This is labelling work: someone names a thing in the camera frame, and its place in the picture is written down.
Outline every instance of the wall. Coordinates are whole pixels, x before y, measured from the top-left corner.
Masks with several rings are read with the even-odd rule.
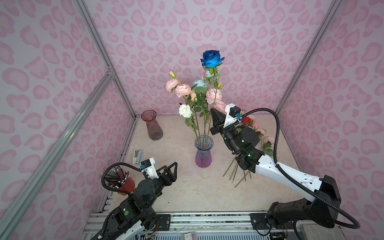
[[[11,239],[78,239],[104,193],[101,173],[116,162],[130,124],[110,83]]]
[[[382,1],[345,2],[281,115],[303,170],[335,178],[360,222],[348,240],[384,234],[383,11]]]
[[[106,69],[71,0],[0,6],[1,217]]]
[[[331,0],[85,1],[136,114],[178,112],[170,69],[191,84],[220,50],[223,101],[275,109]]]

